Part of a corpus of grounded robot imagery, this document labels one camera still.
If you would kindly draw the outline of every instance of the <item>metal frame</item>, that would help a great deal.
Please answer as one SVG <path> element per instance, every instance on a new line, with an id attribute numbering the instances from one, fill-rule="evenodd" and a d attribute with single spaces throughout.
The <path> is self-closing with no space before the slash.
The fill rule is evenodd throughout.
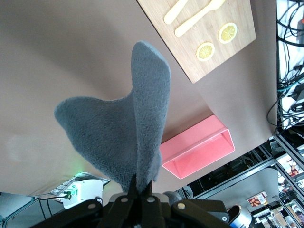
<path id="1" fill-rule="evenodd" d="M 294 179 L 291 176 L 289 176 L 289 174 L 280 164 L 275 164 L 275 167 L 280 172 L 280 174 L 285 178 L 285 180 L 287 180 L 288 183 L 294 188 L 294 190 L 296 191 L 297 195 L 301 198 L 301 200 L 304 200 L 304 192 L 297 185 Z"/>
<path id="2" fill-rule="evenodd" d="M 262 161 L 263 161 L 263 159 L 262 159 L 261 156 L 256 152 L 255 149 L 253 149 L 251 152 L 255 155 L 255 157 L 257 158 L 257 160 L 258 160 L 259 162 L 262 162 Z"/>
<path id="3" fill-rule="evenodd" d="M 304 179 L 304 172 L 301 172 L 295 176 L 292 177 L 292 179 L 294 179 L 294 181 L 297 183 L 300 180 Z"/>
<path id="4" fill-rule="evenodd" d="M 304 170 L 304 158 L 299 152 L 283 138 L 283 136 L 274 136 L 277 143 L 285 150 L 285 152 L 295 161 L 295 163 Z"/>
<path id="5" fill-rule="evenodd" d="M 294 219 L 294 222 L 296 223 L 296 225 L 297 225 L 298 227 L 302 227 L 302 226 L 300 225 L 300 223 L 295 219 L 295 217 L 293 216 L 293 214 L 289 211 L 289 209 L 288 209 L 287 206 L 284 204 L 284 202 L 280 200 L 280 204 L 281 204 L 282 207 L 285 209 L 285 211 L 287 212 L 287 214 L 288 214 L 291 218 Z"/>
<path id="6" fill-rule="evenodd" d="M 268 158 L 272 158 L 272 157 L 273 157 L 272 154 L 265 148 L 264 145 L 260 145 L 258 148 L 262 151 L 262 153 L 263 153 L 266 157 L 268 157 Z"/>
<path id="7" fill-rule="evenodd" d="M 251 167 L 248 170 L 245 170 L 244 172 L 239 173 L 238 175 L 234 176 L 233 178 L 224 181 L 223 183 L 220 183 L 219 185 L 213 187 L 212 189 L 209 189 L 205 192 L 203 192 L 202 194 L 194 197 L 194 199 L 207 199 L 215 194 L 217 194 L 220 191 L 223 191 L 224 189 L 246 179 L 247 177 L 263 170 L 264 168 L 267 168 L 269 166 L 273 166 L 277 163 L 277 161 L 273 158 L 268 158 L 266 160 L 264 160 L 263 162 L 259 163 L 258 165 L 255 165 L 253 167 Z"/>
<path id="8" fill-rule="evenodd" d="M 183 188 L 180 188 L 176 191 L 183 199 L 187 199 L 188 197 L 186 196 L 186 194 L 183 191 Z"/>

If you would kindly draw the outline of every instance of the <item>pink tray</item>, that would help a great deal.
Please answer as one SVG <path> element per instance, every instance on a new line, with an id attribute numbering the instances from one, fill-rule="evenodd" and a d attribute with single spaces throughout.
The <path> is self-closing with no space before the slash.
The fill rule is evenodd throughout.
<path id="1" fill-rule="evenodd" d="M 212 115 L 160 146 L 162 166 L 179 179 L 235 150 L 230 131 Z"/>

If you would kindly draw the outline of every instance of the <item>gray felt cloth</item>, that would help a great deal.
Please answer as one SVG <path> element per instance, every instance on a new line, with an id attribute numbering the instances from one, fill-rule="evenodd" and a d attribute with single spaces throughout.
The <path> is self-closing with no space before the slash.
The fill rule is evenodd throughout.
<path id="1" fill-rule="evenodd" d="M 163 194 L 168 196 L 170 206 L 172 206 L 174 203 L 182 200 L 181 195 L 174 191 L 166 191 Z"/>
<path id="2" fill-rule="evenodd" d="M 132 50 L 131 93 L 119 100 L 72 97 L 55 109 L 57 121 L 75 150 L 128 191 L 137 176 L 137 190 L 156 180 L 169 102 L 170 68 L 149 43 Z"/>

